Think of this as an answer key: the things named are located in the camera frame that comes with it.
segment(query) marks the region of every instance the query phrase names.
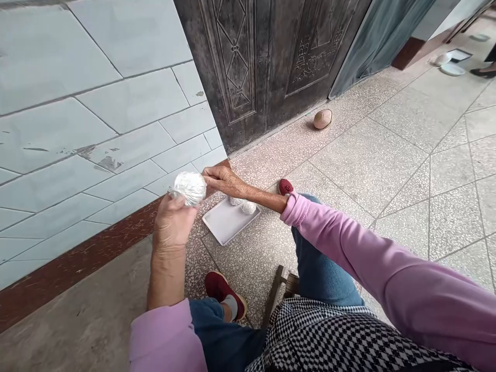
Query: blue jeans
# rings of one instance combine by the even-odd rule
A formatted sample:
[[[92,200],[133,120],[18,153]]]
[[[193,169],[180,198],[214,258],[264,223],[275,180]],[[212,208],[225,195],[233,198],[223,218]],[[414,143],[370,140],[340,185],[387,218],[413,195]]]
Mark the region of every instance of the blue jeans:
[[[319,203],[314,196],[301,194]],[[350,275],[320,253],[292,227],[298,258],[300,296],[336,306],[363,305]],[[203,346],[207,368],[213,371],[244,371],[264,350],[265,329],[251,329],[224,322],[224,310],[216,299],[190,300],[195,333]]]

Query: pink jacket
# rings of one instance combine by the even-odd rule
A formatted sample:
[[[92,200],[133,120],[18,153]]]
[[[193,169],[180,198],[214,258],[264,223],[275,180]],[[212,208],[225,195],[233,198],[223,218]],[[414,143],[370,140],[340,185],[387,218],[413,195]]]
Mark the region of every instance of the pink jacket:
[[[403,335],[482,371],[496,370],[494,294],[295,192],[281,220],[353,276]],[[133,321],[129,360],[132,371],[207,371],[187,299]]]

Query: hand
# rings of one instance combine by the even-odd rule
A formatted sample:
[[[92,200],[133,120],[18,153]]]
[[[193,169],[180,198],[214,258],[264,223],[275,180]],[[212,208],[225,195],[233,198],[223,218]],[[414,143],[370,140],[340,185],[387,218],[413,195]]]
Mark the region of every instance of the hand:
[[[247,199],[251,186],[243,182],[226,166],[209,167],[203,170],[207,186],[232,197]]]
[[[184,254],[188,236],[195,221],[197,207],[185,207],[186,199],[169,194],[160,202],[153,234],[153,251],[161,258],[175,258]]]

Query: door panel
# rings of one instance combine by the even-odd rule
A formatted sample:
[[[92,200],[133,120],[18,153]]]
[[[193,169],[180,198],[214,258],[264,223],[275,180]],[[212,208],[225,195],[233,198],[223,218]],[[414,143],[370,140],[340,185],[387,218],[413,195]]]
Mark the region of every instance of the door panel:
[[[269,129],[326,99],[337,75],[331,68],[358,0],[290,3],[274,2]]]
[[[228,153],[324,100],[371,0],[175,0]]]

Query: red cloth shoe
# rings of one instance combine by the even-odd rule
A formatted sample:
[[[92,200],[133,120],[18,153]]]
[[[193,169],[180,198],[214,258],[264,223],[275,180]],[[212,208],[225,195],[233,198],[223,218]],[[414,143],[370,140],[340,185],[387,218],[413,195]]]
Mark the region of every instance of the red cloth shoe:
[[[289,194],[293,191],[293,185],[287,179],[281,179],[279,181],[279,193],[281,195]]]
[[[205,291],[208,297],[213,297],[219,302],[224,301],[227,295],[232,295],[238,303],[238,313],[234,321],[241,320],[246,316],[246,312],[248,311],[246,300],[229,287],[226,277],[220,272],[210,271],[205,276]]]

